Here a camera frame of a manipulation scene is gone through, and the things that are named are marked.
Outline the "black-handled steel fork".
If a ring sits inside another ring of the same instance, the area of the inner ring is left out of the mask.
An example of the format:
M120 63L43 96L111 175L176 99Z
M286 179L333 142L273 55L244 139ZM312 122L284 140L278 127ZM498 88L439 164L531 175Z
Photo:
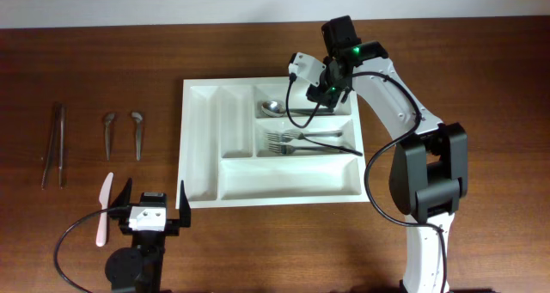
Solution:
M353 154L355 156L362 156L363 155L363 153L360 152L360 151L352 150L352 149L349 149L349 148L346 148L346 147L343 147L343 146L336 146L336 145L331 145L331 144L327 144L327 143L316 142L316 141L312 140L312 138L314 138L314 137L310 137L309 139L307 139L305 141L307 141L309 143L319 145L319 146L323 146L323 147L330 147L330 148L334 148L334 149L337 149L337 150L342 150L342 152Z

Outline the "steel tablespoon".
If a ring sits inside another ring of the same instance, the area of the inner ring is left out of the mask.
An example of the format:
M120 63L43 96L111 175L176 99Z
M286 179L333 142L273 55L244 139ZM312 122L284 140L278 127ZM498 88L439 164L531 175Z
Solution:
M264 101L260 105L260 110L268 117L283 117L289 112L282 101Z
M330 108L304 108L304 109L289 109L291 114L310 115L315 112L315 115L334 115L334 110Z

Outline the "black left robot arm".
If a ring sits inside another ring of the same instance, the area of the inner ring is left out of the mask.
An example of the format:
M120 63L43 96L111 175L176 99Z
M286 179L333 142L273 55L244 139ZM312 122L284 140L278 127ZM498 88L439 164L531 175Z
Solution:
M131 237L131 245L111 254L105 274L112 292L159 292L166 238L191 226L191 207L186 194L181 193L179 216L169 219L166 194L144 192L137 203L132 203L131 188L132 180L128 180L108 212L119 222L121 233Z

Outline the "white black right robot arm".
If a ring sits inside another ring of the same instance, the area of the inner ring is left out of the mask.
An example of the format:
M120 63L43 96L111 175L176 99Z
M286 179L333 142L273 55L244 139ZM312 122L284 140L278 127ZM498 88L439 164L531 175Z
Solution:
M296 56L292 75L309 82L306 96L334 108L349 94L365 100L382 122L389 143L367 162L394 152L389 190L403 220L382 217L406 228L406 271L402 292L448 292L448 239L461 198L468 192L468 136L458 124L444 124L413 95L377 41L363 42L351 17L334 18L321 27L327 56Z

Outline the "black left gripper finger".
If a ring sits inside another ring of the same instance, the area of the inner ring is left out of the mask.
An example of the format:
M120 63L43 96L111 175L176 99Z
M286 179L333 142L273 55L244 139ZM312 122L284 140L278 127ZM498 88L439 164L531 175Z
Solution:
M124 219L129 217L131 212L131 189L132 178L129 178L125 183L123 190L109 206L111 209L109 212L109 217L111 219Z
M192 210L189 205L184 180L180 181L180 192L179 192L179 217L180 217L180 226L182 228L190 228L192 222Z

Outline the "small steel spoon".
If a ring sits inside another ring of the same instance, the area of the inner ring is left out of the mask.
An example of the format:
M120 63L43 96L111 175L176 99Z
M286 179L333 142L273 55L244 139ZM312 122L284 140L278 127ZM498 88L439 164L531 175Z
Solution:
M108 113L103 119L105 151L106 151L107 161L110 160L110 155L111 155L111 124L113 123L115 117L116 117L116 113Z
M135 144L136 144L136 159L141 160L142 153L142 135L143 135L143 121L144 117L140 112L131 112L131 117L135 122L136 131L135 131Z

